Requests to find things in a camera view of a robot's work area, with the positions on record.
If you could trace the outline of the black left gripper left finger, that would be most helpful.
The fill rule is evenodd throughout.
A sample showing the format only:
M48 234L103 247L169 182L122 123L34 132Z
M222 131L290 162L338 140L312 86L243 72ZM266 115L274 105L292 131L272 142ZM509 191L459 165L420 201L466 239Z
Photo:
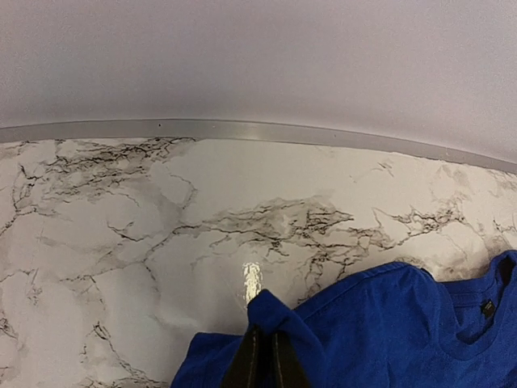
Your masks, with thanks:
M263 332L253 326L244 336L225 376L222 388L255 388L260 383L260 356L263 350Z

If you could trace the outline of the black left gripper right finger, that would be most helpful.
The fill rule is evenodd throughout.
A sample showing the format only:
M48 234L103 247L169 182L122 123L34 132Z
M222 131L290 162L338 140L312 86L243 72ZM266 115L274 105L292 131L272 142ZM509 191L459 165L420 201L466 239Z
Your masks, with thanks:
M288 335L276 331L271 337L272 374L275 387L310 388L309 379L298 360Z

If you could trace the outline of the blue panda print t-shirt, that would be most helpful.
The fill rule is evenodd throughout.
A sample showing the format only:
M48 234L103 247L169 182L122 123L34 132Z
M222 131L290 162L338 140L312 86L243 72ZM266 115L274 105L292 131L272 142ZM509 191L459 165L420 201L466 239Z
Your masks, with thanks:
M438 282L393 262L357 272L291 309L270 291L247 306L263 332L258 387L275 387L271 337L285 332L311 387L513 387L516 254L485 275ZM197 334L172 381L221 387L243 335Z

